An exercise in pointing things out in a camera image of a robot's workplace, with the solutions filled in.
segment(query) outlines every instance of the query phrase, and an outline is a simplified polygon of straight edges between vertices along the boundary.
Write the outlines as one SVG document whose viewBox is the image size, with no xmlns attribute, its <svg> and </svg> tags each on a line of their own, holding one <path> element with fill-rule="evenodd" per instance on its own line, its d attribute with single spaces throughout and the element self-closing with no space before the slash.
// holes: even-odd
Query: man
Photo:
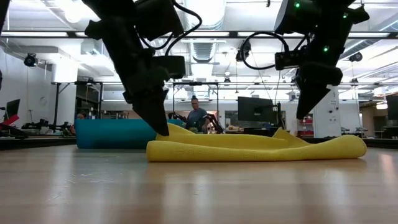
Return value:
<svg viewBox="0 0 398 224">
<path fill-rule="evenodd" d="M 86 116 L 83 113 L 78 113 L 76 119 L 86 119 Z M 76 134 L 75 125 L 73 124 L 69 130 L 72 134 Z"/>
<path fill-rule="evenodd" d="M 197 128 L 198 131 L 202 131 L 204 134 L 207 134 L 207 126 L 210 122 L 205 118 L 207 111 L 199 107 L 198 98 L 195 96 L 191 99 L 191 105 L 193 110 L 188 115 L 186 128 Z"/>
</svg>

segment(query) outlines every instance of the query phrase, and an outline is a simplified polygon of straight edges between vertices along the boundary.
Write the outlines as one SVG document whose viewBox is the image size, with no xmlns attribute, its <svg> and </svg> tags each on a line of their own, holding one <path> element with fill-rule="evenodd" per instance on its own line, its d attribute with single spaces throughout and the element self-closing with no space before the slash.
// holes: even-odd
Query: yellow cloth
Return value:
<svg viewBox="0 0 398 224">
<path fill-rule="evenodd" d="M 361 138 L 341 136 L 309 144 L 279 129 L 272 138 L 247 134 L 194 134 L 169 124 L 169 136 L 147 145 L 150 162 L 249 162 L 352 159 L 366 153 Z"/>
</svg>

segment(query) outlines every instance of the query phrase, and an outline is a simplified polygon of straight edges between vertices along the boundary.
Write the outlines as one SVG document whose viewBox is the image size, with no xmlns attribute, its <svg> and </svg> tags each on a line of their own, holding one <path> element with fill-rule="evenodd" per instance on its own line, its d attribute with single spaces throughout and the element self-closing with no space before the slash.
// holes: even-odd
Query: fluorescent light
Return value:
<svg viewBox="0 0 398 224">
<path fill-rule="evenodd" d="M 122 83 L 121 82 L 106 82 L 106 83 L 103 83 L 104 85 L 122 85 Z"/>
<path fill-rule="evenodd" d="M 87 35 L 84 32 L 76 32 L 75 34 L 78 37 L 87 37 Z"/>
<path fill-rule="evenodd" d="M 238 32 L 238 37 L 248 37 L 252 35 L 254 32 Z M 293 34 L 285 34 L 284 37 L 303 37 L 304 35 L 298 34 L 298 33 L 293 33 Z M 267 34 L 259 34 L 256 35 L 256 37 L 272 37 Z"/>
<path fill-rule="evenodd" d="M 188 37 L 227 37 L 229 32 L 214 32 L 214 31 L 195 31 L 187 35 Z"/>
<path fill-rule="evenodd" d="M 103 101 L 105 101 L 105 102 L 125 102 L 126 100 L 125 99 L 120 99 L 120 100 L 103 100 Z"/>
<path fill-rule="evenodd" d="M 379 105 L 376 105 L 376 109 L 385 110 L 385 109 L 388 109 L 388 105 L 387 105 L 387 103 L 379 104 Z"/>
<path fill-rule="evenodd" d="M 16 32 L 16 31 L 3 31 L 2 37 L 68 37 L 66 32 Z"/>
<path fill-rule="evenodd" d="M 293 34 L 284 34 L 284 37 L 303 37 L 303 34 L 293 33 Z"/>
<path fill-rule="evenodd" d="M 388 32 L 354 32 L 354 33 L 349 33 L 348 38 L 353 38 L 353 37 L 387 37 L 390 33 Z"/>
<path fill-rule="evenodd" d="M 181 40 L 181 43 L 184 44 L 225 44 L 226 40 L 195 40 L 195 39 L 190 39 L 190 40 Z"/>
</svg>

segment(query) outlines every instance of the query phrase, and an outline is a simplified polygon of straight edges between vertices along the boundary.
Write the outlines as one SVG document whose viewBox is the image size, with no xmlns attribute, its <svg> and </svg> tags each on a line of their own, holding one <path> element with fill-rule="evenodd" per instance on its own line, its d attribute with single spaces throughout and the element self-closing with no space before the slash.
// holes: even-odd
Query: computer monitor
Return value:
<svg viewBox="0 0 398 224">
<path fill-rule="evenodd" d="M 272 100 L 238 97 L 238 120 L 277 123 Z"/>
<path fill-rule="evenodd" d="M 389 120 L 398 120 L 398 95 L 386 96 L 387 115 Z"/>
<path fill-rule="evenodd" d="M 4 120 L 5 121 L 10 119 L 10 117 L 18 114 L 19 102 L 20 102 L 20 99 L 13 100 L 13 101 L 10 101 L 10 102 L 7 103 L 6 114 L 4 115 Z"/>
</svg>

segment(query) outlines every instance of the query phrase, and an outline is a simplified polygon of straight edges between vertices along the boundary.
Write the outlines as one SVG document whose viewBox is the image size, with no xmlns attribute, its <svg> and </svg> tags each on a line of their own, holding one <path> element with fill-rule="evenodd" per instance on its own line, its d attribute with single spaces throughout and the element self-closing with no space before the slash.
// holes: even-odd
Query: gray shirt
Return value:
<svg viewBox="0 0 398 224">
<path fill-rule="evenodd" d="M 199 128 L 199 131 L 201 131 L 201 129 L 200 129 L 201 126 L 198 127 L 197 123 L 205 124 L 205 119 L 203 117 L 206 115 L 207 115 L 207 111 L 202 108 L 198 108 L 197 110 L 191 111 L 187 118 L 187 129 L 188 128 Z"/>
</svg>

